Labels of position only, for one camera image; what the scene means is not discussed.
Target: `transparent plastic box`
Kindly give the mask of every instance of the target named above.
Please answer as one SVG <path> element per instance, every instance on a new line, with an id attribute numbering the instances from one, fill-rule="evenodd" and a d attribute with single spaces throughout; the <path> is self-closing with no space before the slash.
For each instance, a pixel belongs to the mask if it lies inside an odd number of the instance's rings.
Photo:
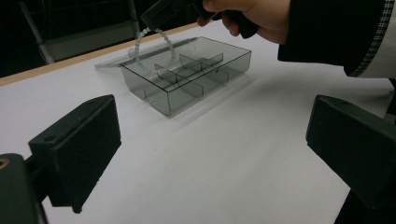
<path id="1" fill-rule="evenodd" d="M 143 70 L 135 60 L 120 65 L 131 92 L 168 117 L 241 76 L 250 65 L 251 50 L 205 37 L 179 41 L 174 49 L 174 63 L 160 74 Z M 159 70 L 169 63 L 171 52 L 162 45 L 139 58 L 147 68 Z"/>

